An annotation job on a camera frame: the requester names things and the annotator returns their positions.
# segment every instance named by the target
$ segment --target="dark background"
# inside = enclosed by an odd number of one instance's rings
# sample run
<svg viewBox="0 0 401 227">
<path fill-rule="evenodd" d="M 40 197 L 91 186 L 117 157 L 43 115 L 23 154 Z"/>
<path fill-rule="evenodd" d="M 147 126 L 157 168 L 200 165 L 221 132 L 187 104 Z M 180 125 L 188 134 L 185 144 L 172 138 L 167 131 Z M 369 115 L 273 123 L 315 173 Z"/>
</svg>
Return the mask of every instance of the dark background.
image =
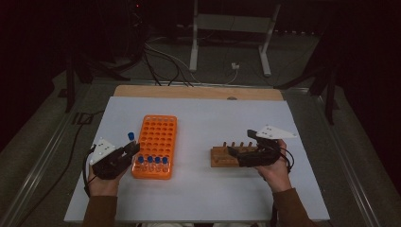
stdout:
<svg viewBox="0 0 401 227">
<path fill-rule="evenodd" d="M 111 36 L 114 23 L 124 26 L 123 1 L 13 1 L 0 7 L 1 136 L 0 150 L 53 91 L 51 79 L 65 70 L 65 51 L 73 46 L 95 59 L 113 61 L 121 54 Z M 174 39 L 176 25 L 192 23 L 187 0 L 148 0 L 141 3 L 144 25 Z M 359 121 L 398 192 L 401 158 L 398 136 L 401 53 L 399 1 L 291 1 L 282 5 L 278 34 L 321 37 L 306 71 L 338 62 L 337 85 L 344 89 Z M 200 1 L 200 11 L 264 16 L 265 1 Z M 110 21 L 108 14 L 119 15 Z"/>
</svg>

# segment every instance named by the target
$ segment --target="wooden peg board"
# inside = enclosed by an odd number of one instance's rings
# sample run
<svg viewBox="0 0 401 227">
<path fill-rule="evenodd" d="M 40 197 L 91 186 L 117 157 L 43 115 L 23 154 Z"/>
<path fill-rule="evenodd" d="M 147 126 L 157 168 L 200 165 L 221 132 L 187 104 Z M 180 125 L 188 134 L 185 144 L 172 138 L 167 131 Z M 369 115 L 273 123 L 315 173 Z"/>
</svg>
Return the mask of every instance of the wooden peg board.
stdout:
<svg viewBox="0 0 401 227">
<path fill-rule="evenodd" d="M 252 147 L 252 142 L 250 142 L 247 147 L 244 147 L 243 142 L 240 143 L 239 147 L 236 147 L 235 143 L 233 142 L 230 147 L 238 150 L 240 153 L 254 151 L 257 149 L 257 147 Z M 213 147 L 210 153 L 211 167 L 239 167 L 238 160 L 228 153 L 226 142 L 224 142 L 222 147 Z"/>
</svg>

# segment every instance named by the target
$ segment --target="brown sleeve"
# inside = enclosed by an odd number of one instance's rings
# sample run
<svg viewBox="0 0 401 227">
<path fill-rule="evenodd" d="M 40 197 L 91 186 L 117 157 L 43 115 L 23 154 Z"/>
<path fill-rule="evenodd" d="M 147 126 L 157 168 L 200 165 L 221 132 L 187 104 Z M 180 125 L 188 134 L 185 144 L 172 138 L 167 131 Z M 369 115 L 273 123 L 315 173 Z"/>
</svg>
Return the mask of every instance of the brown sleeve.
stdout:
<svg viewBox="0 0 401 227">
<path fill-rule="evenodd" d="M 278 219 L 281 227 L 317 226 L 307 216 L 307 212 L 301 203 L 295 188 L 287 191 L 273 193 L 274 204 L 278 211 Z"/>
<path fill-rule="evenodd" d="M 83 227 L 110 227 L 114 226 L 114 217 L 117 209 L 117 197 L 97 196 L 89 199 L 86 207 Z"/>
</svg>

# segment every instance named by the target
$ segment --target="human hand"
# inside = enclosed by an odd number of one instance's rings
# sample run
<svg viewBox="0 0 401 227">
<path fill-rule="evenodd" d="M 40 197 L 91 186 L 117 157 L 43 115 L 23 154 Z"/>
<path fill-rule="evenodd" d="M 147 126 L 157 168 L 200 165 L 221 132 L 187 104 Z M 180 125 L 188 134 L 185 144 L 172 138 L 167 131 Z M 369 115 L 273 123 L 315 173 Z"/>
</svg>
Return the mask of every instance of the human hand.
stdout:
<svg viewBox="0 0 401 227">
<path fill-rule="evenodd" d="M 287 148 L 287 144 L 281 139 L 277 142 L 280 148 L 282 148 L 281 153 L 286 155 L 285 149 Z M 269 184 L 271 192 L 281 192 L 292 188 L 288 176 L 287 162 L 283 157 L 280 157 L 270 166 L 256 166 L 255 169 Z"/>
<path fill-rule="evenodd" d="M 89 166 L 88 184 L 91 197 L 93 196 L 117 196 L 118 185 L 121 178 L 127 172 L 127 169 L 121 172 L 115 179 L 102 180 L 96 177 L 92 166 Z"/>
</svg>

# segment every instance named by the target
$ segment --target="white table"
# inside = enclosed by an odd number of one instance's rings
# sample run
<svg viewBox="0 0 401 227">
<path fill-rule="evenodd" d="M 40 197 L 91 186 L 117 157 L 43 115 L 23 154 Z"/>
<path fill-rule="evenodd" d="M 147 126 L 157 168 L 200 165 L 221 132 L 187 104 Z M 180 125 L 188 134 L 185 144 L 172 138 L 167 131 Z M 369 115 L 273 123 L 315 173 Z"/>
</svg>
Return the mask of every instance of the white table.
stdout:
<svg viewBox="0 0 401 227">
<path fill-rule="evenodd" d="M 188 91 L 187 94 L 198 90 L 219 91 L 222 96 L 221 91 L 232 91 L 181 89 Z M 172 178 L 167 181 L 138 180 L 128 172 L 120 183 L 117 221 L 250 222 L 270 219 L 271 192 L 256 170 L 211 168 L 210 149 L 221 146 L 224 141 L 254 142 L 247 137 L 246 130 L 258 131 L 265 124 L 298 134 L 285 101 L 114 96 L 103 115 L 94 143 L 103 137 L 118 147 L 126 145 L 129 142 L 127 133 L 135 131 L 139 134 L 146 114 L 178 117 Z M 329 219 L 301 138 L 288 139 L 286 143 L 295 158 L 290 178 L 309 217 Z M 87 202 L 80 177 L 64 220 L 82 221 Z"/>
</svg>

